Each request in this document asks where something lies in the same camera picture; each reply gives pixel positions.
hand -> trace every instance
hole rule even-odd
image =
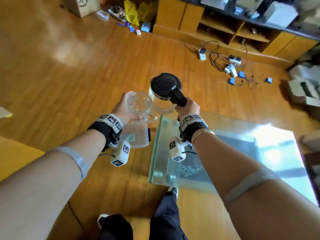
[[[179,118],[181,119],[183,116],[187,114],[199,114],[200,106],[193,101],[191,98],[186,97],[188,101],[186,102],[186,106],[180,107],[178,105],[175,106],[175,110],[178,112]]]
[[[126,106],[126,99],[131,93],[133,93],[133,91],[123,93],[120,101],[111,112],[121,120],[123,125],[127,124],[129,120],[140,119],[137,115],[131,113]]]

black lid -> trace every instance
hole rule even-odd
[[[173,96],[172,91],[182,90],[182,83],[175,75],[164,72],[151,80],[150,87],[156,95],[169,99]]]

small blue box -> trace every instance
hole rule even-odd
[[[272,78],[271,77],[267,77],[265,80],[266,83],[272,83]]]
[[[238,77],[240,77],[240,78],[246,78],[244,72],[238,72]]]
[[[228,83],[229,84],[231,84],[231,85],[234,85],[235,84],[235,78],[234,77],[231,77],[230,79],[229,79],[229,81],[228,81]]]

yellow plastic bag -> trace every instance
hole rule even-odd
[[[124,10],[127,21],[133,25],[140,26],[136,4],[129,0],[124,1]]]
[[[154,18],[157,13],[158,3],[150,2],[150,4],[146,4],[145,2],[139,5],[138,9],[138,19],[144,23],[149,23]]]

glass mug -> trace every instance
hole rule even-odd
[[[125,105],[128,110],[139,116],[139,120],[131,121],[133,123],[154,123],[157,121],[157,115],[151,111],[152,99],[146,92],[133,92],[126,101]]]

